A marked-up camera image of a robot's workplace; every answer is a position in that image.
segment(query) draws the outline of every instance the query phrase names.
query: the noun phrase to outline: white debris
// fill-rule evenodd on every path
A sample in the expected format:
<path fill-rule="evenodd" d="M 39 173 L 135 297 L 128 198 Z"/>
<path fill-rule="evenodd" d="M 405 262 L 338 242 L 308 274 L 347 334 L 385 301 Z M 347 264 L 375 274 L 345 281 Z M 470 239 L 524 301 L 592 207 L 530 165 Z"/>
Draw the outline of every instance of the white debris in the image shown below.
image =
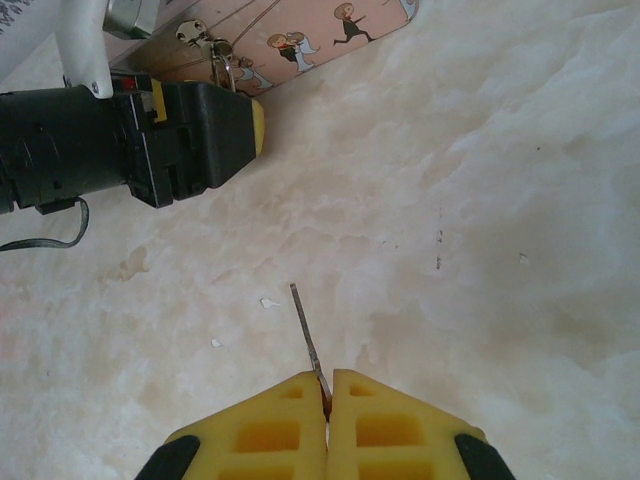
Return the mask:
<path fill-rule="evenodd" d="M 271 300 L 270 298 L 261 298 L 260 299 L 260 303 L 262 304 L 262 307 L 266 310 L 267 308 L 271 308 L 271 307 L 279 307 L 280 304 L 278 302 L 274 302 L 273 300 Z"/>

